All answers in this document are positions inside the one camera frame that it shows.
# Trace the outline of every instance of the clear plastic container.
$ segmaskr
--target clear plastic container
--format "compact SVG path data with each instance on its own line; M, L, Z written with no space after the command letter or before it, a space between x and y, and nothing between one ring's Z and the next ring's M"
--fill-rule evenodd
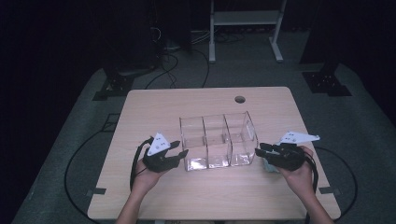
M186 171L248 165L259 145L248 112L180 118Z

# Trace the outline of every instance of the round hole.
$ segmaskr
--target round hole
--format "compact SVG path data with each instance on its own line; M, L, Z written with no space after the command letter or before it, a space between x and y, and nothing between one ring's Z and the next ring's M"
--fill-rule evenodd
M236 96L236 97L235 97L235 101L236 101L238 104L242 104L242 103L244 103L246 100L247 100L247 99L245 99L245 97L243 97L243 96Z

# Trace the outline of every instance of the white shelf frame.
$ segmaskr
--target white shelf frame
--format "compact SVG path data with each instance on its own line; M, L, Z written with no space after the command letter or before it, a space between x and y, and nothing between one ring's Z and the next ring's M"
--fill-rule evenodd
M215 0L210 6L210 41L209 41L209 61L216 61L215 50L215 26L217 25L260 25L274 24L276 26L274 35L269 37L271 48L275 54L276 61L283 62L282 54L276 43L280 25L283 20L287 0L282 0L280 10L266 11L215 11Z

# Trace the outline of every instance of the table top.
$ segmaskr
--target table top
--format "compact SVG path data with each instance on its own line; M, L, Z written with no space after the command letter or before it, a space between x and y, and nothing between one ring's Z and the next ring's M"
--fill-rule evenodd
M236 96L243 96L246 101L239 104ZM179 118L246 111L259 142L276 143L287 131L307 133L286 87L130 91L96 186L106 189L106 193L93 195L89 217L117 218L130 193L129 178L136 149L151 135L161 132L169 142L181 140ZM310 142L304 146L313 149ZM180 145L167 156L181 150ZM314 159L318 166L318 188L329 187L316 154ZM318 190L317 196L332 218L340 216L332 193L321 194ZM303 219L305 213L282 175L266 172L262 158L256 156L250 165L189 172L180 161L147 194L139 218L280 220Z

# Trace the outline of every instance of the gray carpet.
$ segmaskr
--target gray carpet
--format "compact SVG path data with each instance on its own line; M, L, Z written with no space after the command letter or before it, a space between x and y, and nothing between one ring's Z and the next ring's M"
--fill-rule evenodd
M373 98L363 88L359 77L344 65L335 74L352 96L329 97L312 93L302 76L303 71L317 71L321 64L299 65L309 33L279 35L278 44L284 62L277 63L268 43L269 34L245 35L232 44L217 44L217 61L209 65L205 88L215 87L289 87L300 109L307 130L318 134L316 147L325 147L342 157L353 170L359 184L354 206L338 223L395 223L396 196L396 130ZM193 46L207 57L208 45ZM207 65L203 55L178 51L178 59L168 75L152 82L149 89L201 88ZM176 62L164 56L163 66L171 68ZM145 89L163 70L138 77L133 89ZM120 113L125 97L109 97L106 101L92 98L106 79L103 70L92 75L65 122L29 195L13 223L91 223L69 202L64 190L64 173L70 163L67 187L76 206L86 212L100 174L112 132L100 132L107 116ZM354 196L352 176L340 160L328 151L317 149L320 161L342 211ZM100 221L113 223L114 220Z

